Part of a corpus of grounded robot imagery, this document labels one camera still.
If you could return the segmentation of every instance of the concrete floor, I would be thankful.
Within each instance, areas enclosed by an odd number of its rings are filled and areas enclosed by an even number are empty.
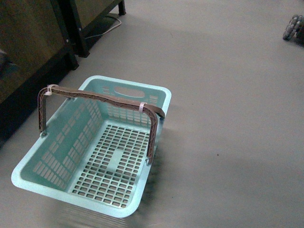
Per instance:
[[[92,75],[163,86],[172,100],[139,209],[107,218],[14,187],[33,113],[0,151],[1,228],[304,227],[304,45],[282,40],[302,0],[126,0],[62,86]],[[48,114],[62,100],[48,100]]]

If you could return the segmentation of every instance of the basket handle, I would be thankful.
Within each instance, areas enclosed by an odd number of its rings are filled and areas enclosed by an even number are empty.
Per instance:
[[[101,102],[109,103],[115,107],[125,108],[135,111],[140,111],[148,115],[151,120],[150,137],[148,143],[147,157],[149,158],[148,164],[153,161],[153,149],[156,137],[158,119],[156,114],[160,118],[165,118],[164,111],[151,104],[141,103],[139,101],[132,101],[114,96],[102,95],[98,93],[60,87],[57,85],[51,85],[40,90],[38,94],[38,118],[39,118],[39,130],[42,135],[46,135],[47,118],[46,118],[46,96],[51,94],[58,94],[69,98],[81,97],[86,99],[98,100]]]

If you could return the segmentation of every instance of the basket handle hole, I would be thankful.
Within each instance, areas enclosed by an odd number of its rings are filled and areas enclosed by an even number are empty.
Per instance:
[[[114,88],[114,91],[117,94],[129,96],[129,97],[138,97],[138,98],[145,97],[144,92],[141,90],[137,90],[137,89],[129,89],[129,88],[125,88],[125,87],[116,86]]]

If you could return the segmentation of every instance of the shopping basket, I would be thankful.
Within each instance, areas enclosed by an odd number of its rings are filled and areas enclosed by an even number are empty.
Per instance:
[[[68,97],[46,124],[46,97]],[[92,76],[38,96],[39,139],[11,180],[17,187],[116,218],[139,206],[167,113],[168,89]]]

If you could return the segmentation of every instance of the white cable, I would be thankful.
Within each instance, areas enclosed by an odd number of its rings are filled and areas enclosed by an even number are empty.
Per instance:
[[[98,35],[86,37],[85,39],[90,39],[90,38],[93,38],[93,37],[100,37],[100,36],[103,36],[104,34],[107,34],[108,32],[112,31],[113,29],[115,29],[115,28],[121,26],[121,24],[122,24],[121,20],[119,20],[118,18],[115,18],[115,17],[112,17],[112,16],[105,16],[105,18],[113,18],[113,19],[119,21],[119,24],[113,26],[112,28],[109,28],[106,32],[104,32],[104,33],[102,33],[102,34],[98,34]]]

